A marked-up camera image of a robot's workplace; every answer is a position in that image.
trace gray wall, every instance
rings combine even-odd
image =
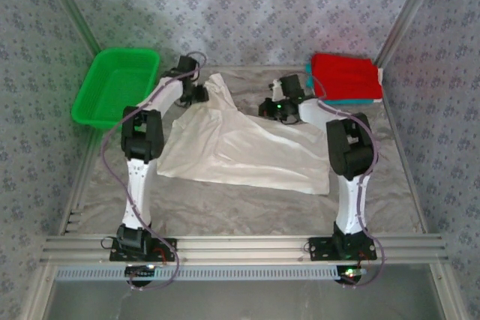
[[[375,58],[405,0],[75,0],[102,46],[152,46],[171,63],[306,64],[319,50]]]
[[[70,108],[90,57],[57,0],[0,0],[0,319],[15,319],[85,141]]]
[[[385,71],[421,205],[480,319],[480,2],[425,0]]]

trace black mounting plate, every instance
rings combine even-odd
[[[348,254],[348,257],[341,256],[334,244],[333,237],[328,238],[309,238],[308,250],[312,262],[321,262],[325,260],[377,260],[374,241],[367,238],[360,246],[356,247]]]
[[[177,250],[177,240],[174,238],[165,239],[175,250]],[[113,239],[110,249],[111,262],[174,262],[175,256],[170,249],[157,238],[151,240],[151,252],[148,254],[135,253],[133,251],[124,251],[117,239]]]

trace red towel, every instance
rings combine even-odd
[[[327,93],[325,100],[382,99],[378,68],[370,59],[315,54],[312,74],[323,84]],[[317,82],[313,83],[315,95],[322,97],[322,89]]]

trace white cloth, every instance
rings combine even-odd
[[[172,125],[157,172],[170,178],[329,193],[326,134],[237,110],[222,76],[205,82],[209,101]]]

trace green plastic basket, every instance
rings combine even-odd
[[[160,56],[150,49],[109,48],[94,59],[72,107],[72,118],[97,129],[111,129],[126,106],[153,90]]]

